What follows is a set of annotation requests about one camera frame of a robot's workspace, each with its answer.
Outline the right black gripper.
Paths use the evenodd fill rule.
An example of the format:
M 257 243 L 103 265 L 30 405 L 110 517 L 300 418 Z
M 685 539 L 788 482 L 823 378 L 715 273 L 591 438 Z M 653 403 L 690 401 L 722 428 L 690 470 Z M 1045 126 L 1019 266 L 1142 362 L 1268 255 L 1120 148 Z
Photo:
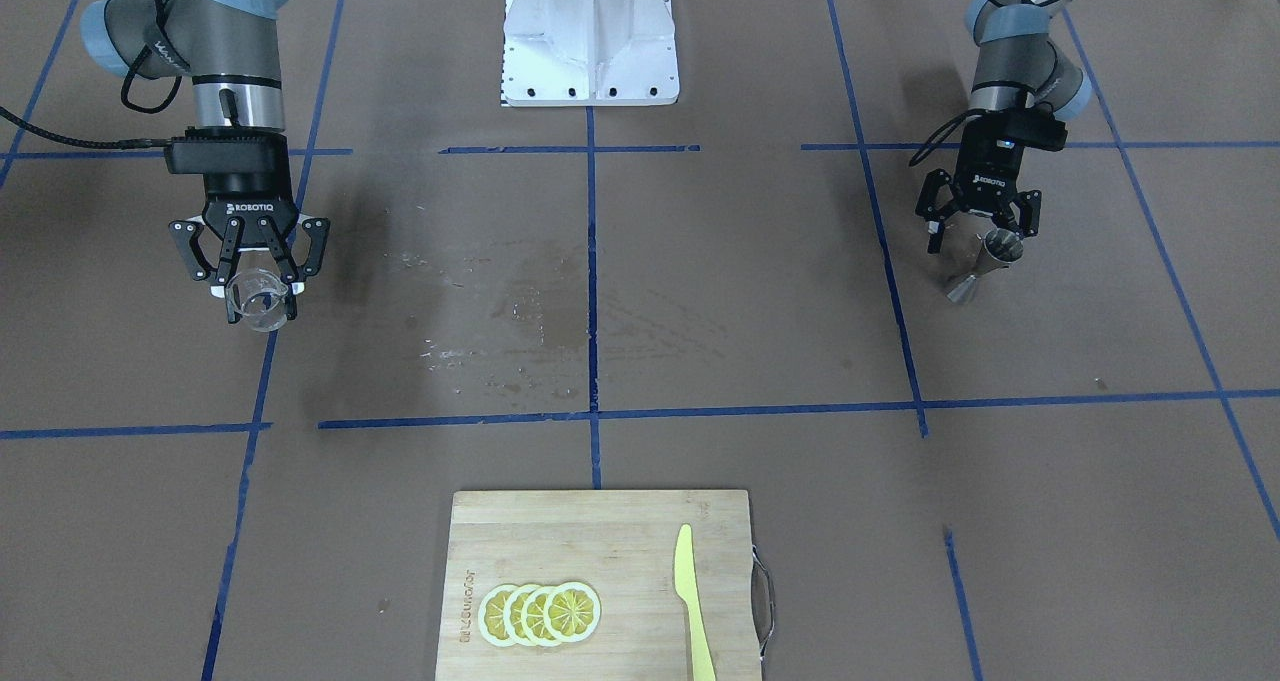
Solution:
M 168 224 L 187 274 L 215 285 L 234 325 L 239 308 L 228 284 L 242 253 L 265 251 L 283 285 L 283 317 L 296 320 L 300 289 L 320 274 L 330 221 L 300 212 L 288 172 L 211 172 L 204 188 L 202 212 Z

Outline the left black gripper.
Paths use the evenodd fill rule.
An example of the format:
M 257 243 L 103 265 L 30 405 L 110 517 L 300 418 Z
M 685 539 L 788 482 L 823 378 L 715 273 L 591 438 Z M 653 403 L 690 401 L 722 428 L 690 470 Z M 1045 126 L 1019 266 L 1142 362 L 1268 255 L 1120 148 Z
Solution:
M 1020 192 L 1023 145 L 995 140 L 986 122 L 968 122 L 963 131 L 954 172 L 928 172 L 916 201 L 916 216 L 925 220 L 927 253 L 940 253 L 946 221 L 956 212 L 989 219 L 993 224 L 1020 224 L 1020 238 L 1039 233 L 1042 195 Z

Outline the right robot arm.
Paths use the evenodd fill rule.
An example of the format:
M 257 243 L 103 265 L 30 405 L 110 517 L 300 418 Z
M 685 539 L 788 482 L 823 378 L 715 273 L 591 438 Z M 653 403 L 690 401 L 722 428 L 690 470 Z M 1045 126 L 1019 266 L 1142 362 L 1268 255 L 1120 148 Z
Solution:
M 169 233 L 229 324 L 270 333 L 298 314 L 330 224 L 294 202 L 276 20 L 288 0 L 101 0 L 81 15 L 93 61 L 122 79 L 189 79 L 196 120 L 166 169 L 200 175 L 205 202 Z

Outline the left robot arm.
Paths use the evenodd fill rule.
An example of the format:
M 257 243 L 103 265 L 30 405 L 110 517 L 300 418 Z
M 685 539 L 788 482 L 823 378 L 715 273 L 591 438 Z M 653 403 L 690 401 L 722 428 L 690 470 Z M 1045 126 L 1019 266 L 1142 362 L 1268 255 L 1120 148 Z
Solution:
M 1052 17 L 1073 0 L 974 0 L 966 28 L 979 49 L 969 108 L 952 116 L 910 157 L 923 163 L 954 133 L 963 138 L 955 170 L 925 175 L 915 212 L 927 221 L 928 253 L 940 253 L 956 212 L 993 221 L 1018 239 L 1037 236 L 1038 189 L 1020 192 L 1025 148 L 1059 152 L 1066 122 L 1088 106 L 1088 76 L 1053 44 Z

